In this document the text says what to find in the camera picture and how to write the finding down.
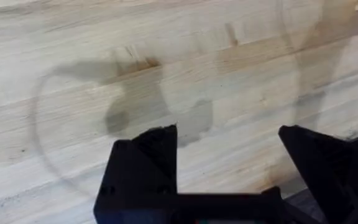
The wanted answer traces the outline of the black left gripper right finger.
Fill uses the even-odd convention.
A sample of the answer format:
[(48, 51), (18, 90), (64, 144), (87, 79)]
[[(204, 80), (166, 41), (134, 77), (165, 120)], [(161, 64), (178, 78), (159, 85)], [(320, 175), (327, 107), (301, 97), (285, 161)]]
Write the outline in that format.
[(343, 140), (301, 126), (278, 135), (328, 223), (358, 223), (358, 137)]

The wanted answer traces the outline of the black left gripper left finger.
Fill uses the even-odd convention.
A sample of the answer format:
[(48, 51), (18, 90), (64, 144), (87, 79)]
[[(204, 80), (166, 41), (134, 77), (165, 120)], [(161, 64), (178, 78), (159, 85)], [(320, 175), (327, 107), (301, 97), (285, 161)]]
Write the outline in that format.
[(177, 193), (176, 125), (117, 140), (111, 149), (93, 208), (97, 223), (169, 223), (150, 203)]

